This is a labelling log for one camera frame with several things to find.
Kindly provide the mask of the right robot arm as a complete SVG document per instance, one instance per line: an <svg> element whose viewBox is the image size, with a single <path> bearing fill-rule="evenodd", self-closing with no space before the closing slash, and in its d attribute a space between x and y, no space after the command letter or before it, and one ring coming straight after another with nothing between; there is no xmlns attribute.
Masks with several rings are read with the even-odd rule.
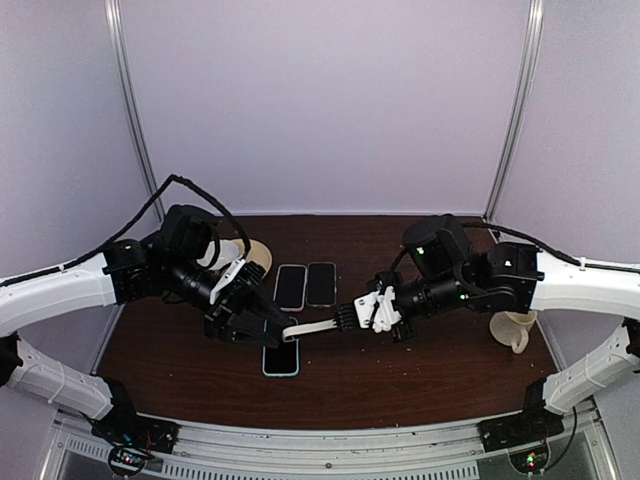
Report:
<svg viewBox="0 0 640 480"><path fill-rule="evenodd" d="M405 283L394 267L378 273L368 293L341 305L341 331L389 332L413 337L415 321L459 308L478 313L572 310L617 315L622 322L573 365L528 386L521 412L485 420L487 451L536 442L563 432L563 418L584 399L639 369L639 270L629 264L575 258L513 231L484 253L475 251L471 222L430 215L402 236L402 255L420 273Z"/></svg>

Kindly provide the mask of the white phone case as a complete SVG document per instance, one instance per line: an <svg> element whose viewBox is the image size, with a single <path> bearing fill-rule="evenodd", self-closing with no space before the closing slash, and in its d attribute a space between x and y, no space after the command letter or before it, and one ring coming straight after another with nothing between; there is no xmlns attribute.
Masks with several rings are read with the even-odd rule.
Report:
<svg viewBox="0 0 640 480"><path fill-rule="evenodd" d="M291 342L294 340L298 340L301 336L335 330L336 328L337 324L333 319L305 324L296 324L286 327L282 331L282 341Z"/></svg>

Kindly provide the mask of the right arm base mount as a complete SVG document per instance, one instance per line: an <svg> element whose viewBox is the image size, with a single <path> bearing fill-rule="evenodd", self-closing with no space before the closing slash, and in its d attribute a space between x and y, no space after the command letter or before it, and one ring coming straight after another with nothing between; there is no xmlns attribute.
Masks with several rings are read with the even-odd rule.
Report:
<svg viewBox="0 0 640 480"><path fill-rule="evenodd" d="M563 433L565 427L558 416L516 414L481 421L478 429L484 451L489 453L542 441Z"/></svg>

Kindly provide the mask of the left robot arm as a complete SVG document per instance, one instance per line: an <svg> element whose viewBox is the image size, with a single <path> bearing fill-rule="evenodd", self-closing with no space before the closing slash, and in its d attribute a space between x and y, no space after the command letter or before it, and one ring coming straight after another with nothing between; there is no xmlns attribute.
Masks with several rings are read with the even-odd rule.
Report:
<svg viewBox="0 0 640 480"><path fill-rule="evenodd" d="M105 440L132 446L149 434L126 387L83 374L39 352L20 328L69 312L174 294L205 314L205 334L277 348L293 322L268 297L263 268L239 257L220 263L214 216L172 206L141 241L108 242L87 259L1 283L1 384L81 413Z"/></svg>

